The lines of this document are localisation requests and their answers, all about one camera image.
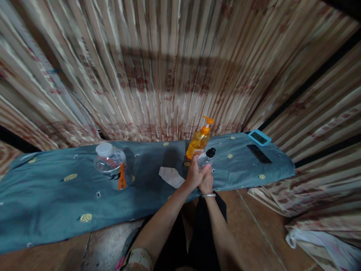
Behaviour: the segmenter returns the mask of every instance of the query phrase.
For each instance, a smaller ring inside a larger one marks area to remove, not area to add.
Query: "wrist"
[[[180,187],[182,187],[185,191],[188,192],[188,194],[192,193],[194,189],[194,185],[192,185],[190,182],[185,181]]]
[[[215,202],[215,197],[205,197],[206,203]]]
[[[201,190],[201,192],[202,192],[202,195],[213,193],[212,189]]]

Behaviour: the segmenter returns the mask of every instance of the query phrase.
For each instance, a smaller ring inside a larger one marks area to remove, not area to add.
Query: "small bottle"
[[[209,126],[213,124],[214,120],[203,116],[207,120],[207,125],[203,126],[201,130],[194,133],[191,143],[189,144],[186,156],[189,160],[192,160],[193,155],[199,155],[207,147],[210,137]]]
[[[215,155],[215,148],[210,148],[206,153],[202,153],[197,158],[198,168],[202,169],[213,164],[213,156]]]
[[[99,144],[95,151],[98,154],[94,159],[95,168],[107,176],[113,189],[126,188],[130,182],[130,176],[127,171],[125,153],[108,142]]]

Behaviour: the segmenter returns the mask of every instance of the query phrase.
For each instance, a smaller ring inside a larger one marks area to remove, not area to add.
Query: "water bottle cap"
[[[108,142],[102,142],[101,144],[99,144],[95,148],[95,151],[101,157],[109,157],[114,153],[113,145]]]
[[[207,155],[209,158],[212,158],[212,157],[215,155],[215,148],[210,148],[210,149],[206,152],[206,155]]]

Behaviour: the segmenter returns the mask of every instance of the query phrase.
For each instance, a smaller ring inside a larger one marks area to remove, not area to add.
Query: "bracelet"
[[[214,194],[214,193],[204,194],[204,195],[202,195],[202,198],[205,198],[205,197],[207,197],[207,196],[216,196],[216,194]]]

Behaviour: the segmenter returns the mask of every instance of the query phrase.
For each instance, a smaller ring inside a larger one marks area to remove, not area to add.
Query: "plastic water bottle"
[[[215,148],[210,148],[206,153],[202,153],[197,158],[198,168],[202,169],[213,164],[213,156],[215,155]]]
[[[121,190],[126,188],[130,182],[130,176],[127,170],[125,153],[108,142],[99,144],[95,151],[97,152],[94,159],[95,168],[108,177],[113,189]]]

